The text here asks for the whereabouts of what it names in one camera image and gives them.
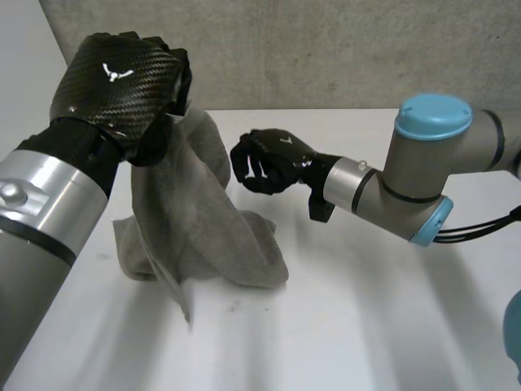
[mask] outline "black band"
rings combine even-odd
[[[501,123],[499,116],[497,116],[495,112],[491,112],[490,110],[483,110],[483,112],[486,112],[492,118],[497,131],[496,153],[494,154],[494,158],[490,162],[490,165],[485,169],[485,171],[490,171],[503,157],[503,152],[505,151],[505,131],[503,130],[503,124]]]
[[[36,244],[49,253],[62,259],[69,266],[72,266],[76,260],[76,255],[74,255],[68,247],[61,244],[58,240],[51,238],[43,232],[35,230],[31,226],[26,226],[21,222],[16,222],[7,217],[0,216],[0,230]]]
[[[360,184],[357,187],[357,190],[355,191],[355,195],[352,198],[351,203],[351,212],[352,214],[357,214],[358,209],[358,202],[360,202],[361,193],[364,192],[364,188],[366,188],[366,184],[369,182],[371,177],[376,174],[377,169],[370,169],[364,178],[361,179]]]
[[[397,198],[398,200],[405,201],[405,202],[412,202],[413,204],[430,204],[431,202],[434,202],[441,197],[441,193],[436,194],[432,197],[426,197],[426,198],[408,197],[407,195],[396,193],[393,189],[391,189],[388,185],[386,185],[386,183],[384,181],[382,181],[382,187],[387,193],[389,193],[391,196]]]
[[[514,158],[514,169],[518,169],[520,164],[521,164],[521,151],[519,151],[518,154]]]

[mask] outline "crumpled towel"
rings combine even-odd
[[[131,279],[163,285],[190,314],[180,283],[223,277],[244,286],[276,288],[288,272],[275,225],[238,211],[225,188],[230,161],[217,126],[203,110],[169,122],[167,155],[152,167],[132,167],[134,216],[114,221],[117,256]]]

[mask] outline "blue joint cover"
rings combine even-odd
[[[517,292],[506,307],[503,340],[506,354],[519,370],[518,382],[521,384],[521,292]]]
[[[472,109],[464,100],[450,95],[419,94],[401,105],[394,126],[406,138],[436,141],[463,133],[471,122]]]
[[[454,203],[451,199],[449,197],[444,197],[432,215],[410,239],[410,243],[418,244],[423,247],[431,244],[432,240],[434,240],[436,235],[438,235],[445,220],[447,220],[450,211],[453,210],[453,206]]]

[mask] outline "light blue cap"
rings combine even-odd
[[[432,215],[411,238],[410,243],[419,244],[423,247],[431,244],[432,240],[434,240],[438,232],[440,232],[445,220],[447,220],[450,211],[453,210],[453,206],[454,203],[451,199],[444,197]]]
[[[469,129],[471,106],[454,96],[420,94],[407,99],[394,122],[396,131],[418,141],[451,138]]]

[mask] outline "gray wall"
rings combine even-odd
[[[41,0],[65,59],[94,32],[184,46],[203,108],[521,107],[521,0]]]

